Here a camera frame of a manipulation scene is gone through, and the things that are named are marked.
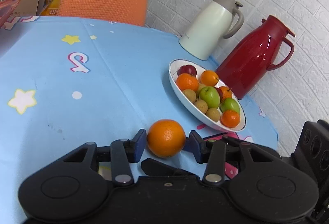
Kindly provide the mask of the large orange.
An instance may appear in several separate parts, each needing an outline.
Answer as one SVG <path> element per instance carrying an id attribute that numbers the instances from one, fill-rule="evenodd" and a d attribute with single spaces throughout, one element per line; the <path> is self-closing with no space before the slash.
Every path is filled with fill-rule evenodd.
<path id="1" fill-rule="evenodd" d="M 183 149 L 185 142 L 185 131 L 175 120 L 158 120 L 148 130 L 148 148 L 160 158 L 170 158 L 176 155 Z"/>
<path id="2" fill-rule="evenodd" d="M 200 82 L 205 86 L 214 87 L 219 81 L 218 75 L 212 70 L 205 70 L 200 76 Z"/>

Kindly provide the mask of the red plum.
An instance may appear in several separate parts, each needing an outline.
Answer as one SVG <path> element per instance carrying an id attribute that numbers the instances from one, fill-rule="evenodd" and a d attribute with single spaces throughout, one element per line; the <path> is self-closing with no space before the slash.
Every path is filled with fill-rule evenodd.
<path id="1" fill-rule="evenodd" d="M 216 91 L 217 91 L 218 94 L 219 94 L 220 102 L 222 102 L 222 98 L 223 98 L 222 89 L 221 89 L 220 87 L 216 87 L 215 89 L 216 89 Z"/>
<path id="2" fill-rule="evenodd" d="M 193 75 L 194 77 L 197 76 L 197 69 L 190 64 L 187 65 L 183 65 L 179 68 L 178 72 L 177 72 L 178 76 L 180 76 L 181 74 L 189 74 L 189 75 Z"/>

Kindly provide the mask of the blue cartoon tablecloth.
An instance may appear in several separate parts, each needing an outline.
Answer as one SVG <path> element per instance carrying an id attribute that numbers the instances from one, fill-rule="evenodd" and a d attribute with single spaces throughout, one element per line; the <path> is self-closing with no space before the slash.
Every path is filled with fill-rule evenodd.
<path id="1" fill-rule="evenodd" d="M 131 139 L 161 119 L 202 137 L 216 130 L 179 101 L 172 60 L 195 62 L 176 35 L 63 17 L 12 18 L 1 28 L 1 223 L 21 223 L 20 184 L 88 141 Z"/>

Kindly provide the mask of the red thermos jug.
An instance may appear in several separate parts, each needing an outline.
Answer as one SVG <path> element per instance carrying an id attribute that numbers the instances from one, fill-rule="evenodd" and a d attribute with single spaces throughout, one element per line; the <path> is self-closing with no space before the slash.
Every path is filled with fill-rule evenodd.
<path id="1" fill-rule="evenodd" d="M 295 34 L 278 18 L 269 15 L 262 24 L 245 36 L 216 69 L 220 80 L 241 100 L 266 74 L 285 65 L 293 55 L 294 44 L 286 38 Z M 282 43 L 290 47 L 278 64 L 274 61 Z"/>

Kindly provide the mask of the white plate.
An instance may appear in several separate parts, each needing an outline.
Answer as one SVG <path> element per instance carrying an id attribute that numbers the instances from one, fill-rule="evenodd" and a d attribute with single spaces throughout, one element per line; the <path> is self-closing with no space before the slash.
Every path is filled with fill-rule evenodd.
<path id="1" fill-rule="evenodd" d="M 174 59 L 168 73 L 178 99 L 203 124 L 223 132 L 246 128 L 247 118 L 241 104 L 214 72 L 185 59 Z"/>

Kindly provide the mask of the longan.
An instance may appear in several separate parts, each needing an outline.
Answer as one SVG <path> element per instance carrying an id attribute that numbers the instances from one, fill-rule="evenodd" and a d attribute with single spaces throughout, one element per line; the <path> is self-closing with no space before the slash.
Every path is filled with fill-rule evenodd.
<path id="1" fill-rule="evenodd" d="M 219 119 L 220 119 L 220 112 L 218 109 L 216 108 L 209 108 L 207 111 L 206 111 L 206 116 L 208 118 L 210 118 L 212 121 L 214 122 L 218 122 Z"/>
<path id="2" fill-rule="evenodd" d="M 194 90 L 185 89 L 183 90 L 183 94 L 189 99 L 191 103 L 194 103 L 197 99 L 197 95 Z"/>
<path id="3" fill-rule="evenodd" d="M 204 87 L 206 87 L 206 85 L 204 85 L 203 83 L 200 83 L 200 84 L 198 85 L 198 89 L 197 89 L 197 91 L 196 91 L 196 95 L 199 95 L 200 91 L 201 91 Z"/>
<path id="4" fill-rule="evenodd" d="M 194 106 L 199 109 L 203 114 L 206 114 L 208 111 L 207 103 L 202 99 L 197 99 L 194 103 Z"/>

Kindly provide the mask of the mandarin on plate right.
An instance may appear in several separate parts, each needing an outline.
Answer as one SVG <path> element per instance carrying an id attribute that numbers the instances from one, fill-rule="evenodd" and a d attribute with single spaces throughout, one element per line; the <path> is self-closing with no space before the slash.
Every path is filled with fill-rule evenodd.
<path id="1" fill-rule="evenodd" d="M 220 86 L 220 88 L 222 89 L 222 93 L 223 93 L 222 102 L 227 98 L 232 98 L 232 92 L 231 92 L 231 89 L 229 87 Z"/>

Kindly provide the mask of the green jujube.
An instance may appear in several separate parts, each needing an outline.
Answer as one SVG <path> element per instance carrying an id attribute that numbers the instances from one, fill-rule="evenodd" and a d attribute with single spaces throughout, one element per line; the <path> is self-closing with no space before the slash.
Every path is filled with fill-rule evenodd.
<path id="1" fill-rule="evenodd" d="M 206 86 L 199 93 L 199 99 L 204 100 L 208 108 L 218 108 L 220 104 L 220 97 L 215 87 Z"/>
<path id="2" fill-rule="evenodd" d="M 223 100 L 223 102 L 220 104 L 219 106 L 220 110 L 222 112 L 225 112 L 227 110 L 233 110 L 235 112 L 237 112 L 238 114 L 240 114 L 240 107 L 239 107 L 239 103 L 234 100 L 233 98 L 226 98 Z"/>

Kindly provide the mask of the small mandarin front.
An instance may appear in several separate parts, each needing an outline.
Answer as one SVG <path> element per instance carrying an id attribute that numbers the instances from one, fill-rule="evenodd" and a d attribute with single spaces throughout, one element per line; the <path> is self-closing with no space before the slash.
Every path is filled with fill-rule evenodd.
<path id="1" fill-rule="evenodd" d="M 234 110 L 226 110 L 220 116 L 220 121 L 226 127 L 237 127 L 240 123 L 240 114 Z"/>

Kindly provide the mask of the white thermos jug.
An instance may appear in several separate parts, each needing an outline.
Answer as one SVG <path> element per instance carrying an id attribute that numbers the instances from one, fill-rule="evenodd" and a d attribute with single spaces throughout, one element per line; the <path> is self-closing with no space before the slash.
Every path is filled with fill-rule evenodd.
<path id="1" fill-rule="evenodd" d="M 202 9 L 179 39 L 188 53 L 207 60 L 215 51 L 220 39 L 232 37 L 243 25 L 243 6 L 236 0 L 213 0 Z"/>

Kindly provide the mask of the longan front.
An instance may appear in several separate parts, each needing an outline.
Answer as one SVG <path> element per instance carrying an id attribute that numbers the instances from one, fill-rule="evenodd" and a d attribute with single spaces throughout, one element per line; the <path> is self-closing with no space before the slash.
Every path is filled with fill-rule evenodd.
<path id="1" fill-rule="evenodd" d="M 206 114 L 208 111 L 207 103 L 202 99 L 197 99 L 194 103 L 194 106 L 199 109 L 203 114 Z"/>

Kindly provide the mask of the pink glass bowl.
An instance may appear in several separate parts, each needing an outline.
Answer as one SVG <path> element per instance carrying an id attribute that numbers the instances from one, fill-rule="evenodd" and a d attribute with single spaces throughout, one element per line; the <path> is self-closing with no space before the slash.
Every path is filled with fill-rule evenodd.
<path id="1" fill-rule="evenodd" d="M 1 24 L 0 27 L 6 22 L 6 20 L 10 17 L 12 12 L 16 9 L 17 5 L 21 2 L 21 0 L 6 0 L 1 2 Z"/>

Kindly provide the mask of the mandarin on plate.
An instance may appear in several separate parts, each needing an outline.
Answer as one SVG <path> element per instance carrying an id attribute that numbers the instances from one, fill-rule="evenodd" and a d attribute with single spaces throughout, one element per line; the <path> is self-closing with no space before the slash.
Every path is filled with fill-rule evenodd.
<path id="1" fill-rule="evenodd" d="M 232 98 L 232 92 L 231 92 L 231 89 L 229 87 L 220 86 L 220 88 L 222 89 L 222 93 L 223 93 L 222 102 L 227 98 Z"/>
<path id="2" fill-rule="evenodd" d="M 199 82 L 198 82 L 198 79 L 194 75 L 182 73 L 178 76 L 178 78 L 176 80 L 176 85 L 181 91 L 184 91 L 187 89 L 192 90 L 192 91 L 197 91 Z"/>

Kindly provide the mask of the mandarin on plate left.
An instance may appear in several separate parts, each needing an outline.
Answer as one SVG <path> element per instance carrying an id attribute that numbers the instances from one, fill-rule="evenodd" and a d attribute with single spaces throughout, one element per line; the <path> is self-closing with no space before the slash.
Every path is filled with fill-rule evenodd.
<path id="1" fill-rule="evenodd" d="M 199 82 L 198 82 L 198 79 L 194 75 L 182 73 L 178 76 L 178 78 L 176 80 L 176 85 L 181 91 L 184 91 L 187 89 L 192 90 L 192 91 L 197 91 Z"/>

